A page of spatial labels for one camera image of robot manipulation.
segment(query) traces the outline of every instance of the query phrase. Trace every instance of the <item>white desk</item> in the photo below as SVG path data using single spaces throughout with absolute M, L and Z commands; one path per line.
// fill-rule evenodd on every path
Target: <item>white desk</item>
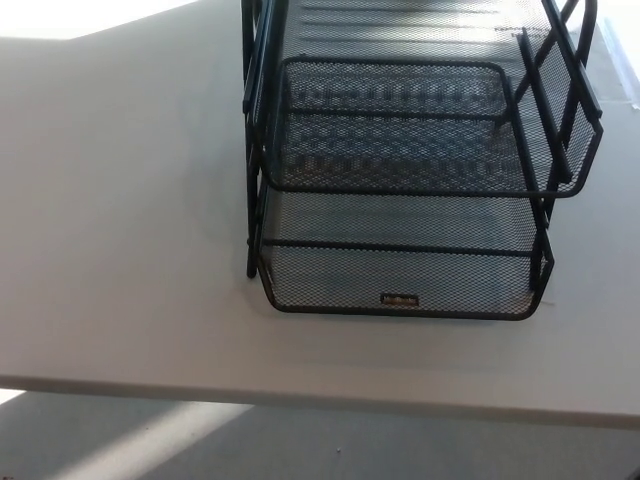
M 640 115 L 615 82 L 595 81 L 613 101 L 587 187 L 554 214 L 555 304 L 286 315 L 244 276 L 239 27 L 205 0 L 0 41 L 0 386 L 640 427 Z

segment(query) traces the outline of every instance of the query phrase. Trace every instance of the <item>small brand label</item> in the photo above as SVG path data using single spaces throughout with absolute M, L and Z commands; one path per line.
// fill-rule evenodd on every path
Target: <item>small brand label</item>
M 383 293 L 380 303 L 390 307 L 419 307 L 420 299 L 417 295 L 399 295 L 397 293 Z

